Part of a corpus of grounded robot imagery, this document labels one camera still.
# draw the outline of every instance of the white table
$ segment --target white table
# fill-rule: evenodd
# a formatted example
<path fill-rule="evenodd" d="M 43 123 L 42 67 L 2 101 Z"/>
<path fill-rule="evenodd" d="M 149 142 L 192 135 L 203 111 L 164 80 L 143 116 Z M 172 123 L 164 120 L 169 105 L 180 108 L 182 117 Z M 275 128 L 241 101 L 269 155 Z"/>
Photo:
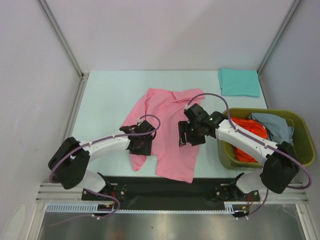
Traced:
<path fill-rule="evenodd" d="M 218 71 L 91 71 L 72 135 L 77 140 L 95 140 L 112 134 L 149 88 L 170 91 L 199 88 L 205 93 L 221 94 Z M 230 108 L 267 108 L 262 91 L 259 98 L 225 99 Z M 201 105 L 209 113 L 226 109 L 213 96 L 206 96 Z M 97 159 L 88 168 L 106 176 L 157 177 L 156 165 L 157 157 L 150 156 L 139 171 L 133 171 L 128 152 L 122 151 Z M 243 172 L 224 168 L 219 161 L 217 140 L 206 138 L 206 144 L 200 146 L 195 178 L 233 178 Z"/>

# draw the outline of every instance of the blue-gray cloth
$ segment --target blue-gray cloth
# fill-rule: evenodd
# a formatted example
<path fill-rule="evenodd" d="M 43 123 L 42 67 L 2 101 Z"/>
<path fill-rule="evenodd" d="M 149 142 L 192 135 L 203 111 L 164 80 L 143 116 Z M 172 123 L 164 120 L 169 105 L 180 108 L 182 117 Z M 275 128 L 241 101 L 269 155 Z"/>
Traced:
<path fill-rule="evenodd" d="M 218 78 L 222 96 L 260 97 L 260 83 L 256 70 L 221 68 Z"/>
<path fill-rule="evenodd" d="M 270 113 L 253 112 L 249 115 L 248 119 L 252 119 L 262 124 L 268 133 L 268 140 L 281 144 L 283 141 L 293 145 L 292 136 L 294 128 L 288 126 L 286 120 L 280 116 Z"/>

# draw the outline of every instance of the gray cloth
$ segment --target gray cloth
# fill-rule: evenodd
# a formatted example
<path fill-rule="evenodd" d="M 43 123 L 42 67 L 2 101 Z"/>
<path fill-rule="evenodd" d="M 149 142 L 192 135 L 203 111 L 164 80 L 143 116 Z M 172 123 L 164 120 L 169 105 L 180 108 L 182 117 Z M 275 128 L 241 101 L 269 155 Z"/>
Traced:
<path fill-rule="evenodd" d="M 286 141 L 291 145 L 294 144 L 292 139 L 294 128 L 288 126 L 284 118 L 269 113 L 253 112 L 248 116 L 248 119 L 252 119 L 266 128 L 268 140 L 278 144 L 281 144 L 283 141 Z"/>

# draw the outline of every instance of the green bin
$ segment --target green bin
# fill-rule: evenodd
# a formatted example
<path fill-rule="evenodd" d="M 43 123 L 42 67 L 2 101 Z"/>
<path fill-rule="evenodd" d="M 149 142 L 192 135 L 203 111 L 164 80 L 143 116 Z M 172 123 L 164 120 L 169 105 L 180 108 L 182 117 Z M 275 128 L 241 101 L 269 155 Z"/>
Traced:
<path fill-rule="evenodd" d="M 305 167 L 310 166 L 314 162 L 316 157 L 315 149 L 306 123 L 299 115 L 287 110 L 261 108 L 230 108 L 229 111 L 231 117 L 241 119 L 247 119 L 251 113 L 274 114 L 284 118 L 287 124 L 294 128 L 292 139 L 296 160 Z M 259 163 L 238 161 L 234 154 L 234 147 L 225 141 L 218 140 L 218 153 L 221 164 L 227 169 L 262 168 Z"/>

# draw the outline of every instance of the pink shirt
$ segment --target pink shirt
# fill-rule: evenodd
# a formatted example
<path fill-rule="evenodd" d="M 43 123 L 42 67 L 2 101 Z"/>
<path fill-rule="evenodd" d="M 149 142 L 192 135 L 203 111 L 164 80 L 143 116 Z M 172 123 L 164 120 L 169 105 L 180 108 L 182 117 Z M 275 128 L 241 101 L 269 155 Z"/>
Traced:
<path fill-rule="evenodd" d="M 187 144 L 179 147 L 178 122 L 187 120 L 184 115 L 186 104 L 201 93 L 201 89 L 178 92 L 150 88 L 124 121 L 123 126 L 130 126 L 136 124 L 137 119 L 145 114 L 153 114 L 160 118 L 161 127 L 156 132 L 151 148 L 151 155 L 157 156 L 156 175 L 192 183 L 199 146 Z M 203 98 L 204 96 L 198 97 L 192 104 L 200 104 L 200 99 Z M 147 120 L 153 127 L 157 127 L 156 119 L 147 117 Z M 130 154 L 133 170 L 138 171 L 146 159 L 143 155 Z"/>

